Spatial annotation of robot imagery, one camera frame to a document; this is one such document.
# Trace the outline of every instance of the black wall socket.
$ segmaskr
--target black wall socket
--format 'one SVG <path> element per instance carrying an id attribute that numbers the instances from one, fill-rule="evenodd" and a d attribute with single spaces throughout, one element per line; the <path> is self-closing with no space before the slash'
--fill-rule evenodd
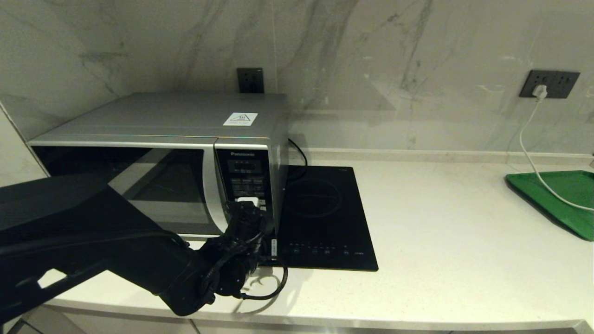
<path id="1" fill-rule="evenodd" d="M 237 81 L 240 93 L 264 93 L 264 71 L 262 68 L 238 68 Z"/>
<path id="2" fill-rule="evenodd" d="M 520 97 L 535 97 L 534 88 L 540 84 L 546 86 L 547 99 L 566 99 L 576 84 L 579 72 L 532 70 L 522 87 Z"/>

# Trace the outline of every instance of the induction cooktop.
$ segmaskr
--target induction cooktop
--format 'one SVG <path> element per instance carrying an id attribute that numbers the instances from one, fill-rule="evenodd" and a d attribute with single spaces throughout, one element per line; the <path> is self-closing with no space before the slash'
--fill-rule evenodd
<path id="1" fill-rule="evenodd" d="M 289 167 L 276 251 L 289 267 L 378 270 L 353 168 Z"/>

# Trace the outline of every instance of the countertop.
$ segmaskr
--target countertop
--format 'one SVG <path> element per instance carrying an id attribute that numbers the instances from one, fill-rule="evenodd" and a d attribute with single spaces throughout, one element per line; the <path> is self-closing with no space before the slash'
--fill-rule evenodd
<path id="1" fill-rule="evenodd" d="M 189 318 L 418 330 L 569 327 L 594 318 L 593 245 L 507 188 L 512 163 L 319 160 L 352 166 L 379 271 L 289 269 L 272 303 L 217 296 Z M 592 171 L 587 164 L 543 171 Z M 193 242 L 199 247 L 200 242 Z M 269 275 L 262 268 L 260 275 Z M 282 277 L 282 270 L 273 269 Z M 43 280 L 55 279 L 54 274 Z M 276 279 L 248 284 L 268 294 Z M 160 298 L 105 272 L 50 305 L 175 316 Z"/>

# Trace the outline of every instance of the robotic arm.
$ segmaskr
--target robotic arm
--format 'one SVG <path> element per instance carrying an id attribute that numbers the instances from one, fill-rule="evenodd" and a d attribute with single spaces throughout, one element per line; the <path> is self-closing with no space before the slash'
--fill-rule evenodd
<path id="1" fill-rule="evenodd" d="M 105 270 L 158 295 L 179 316 L 212 304 L 215 294 L 274 297 L 286 283 L 286 266 L 272 294 L 241 293 L 264 260 L 262 238 L 273 223 L 251 202 L 227 206 L 225 234 L 193 250 L 92 175 L 0 188 L 0 323 Z M 41 288 L 37 281 L 50 269 L 66 277 Z"/>

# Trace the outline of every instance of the silver microwave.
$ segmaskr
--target silver microwave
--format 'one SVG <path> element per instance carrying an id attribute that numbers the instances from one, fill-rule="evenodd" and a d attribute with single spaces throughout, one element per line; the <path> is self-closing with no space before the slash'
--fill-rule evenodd
<path id="1" fill-rule="evenodd" d="M 221 235 L 225 203 L 239 197 L 257 197 L 278 230 L 287 173 L 282 94 L 136 93 L 28 145 L 49 176 L 96 174 L 180 235 Z"/>

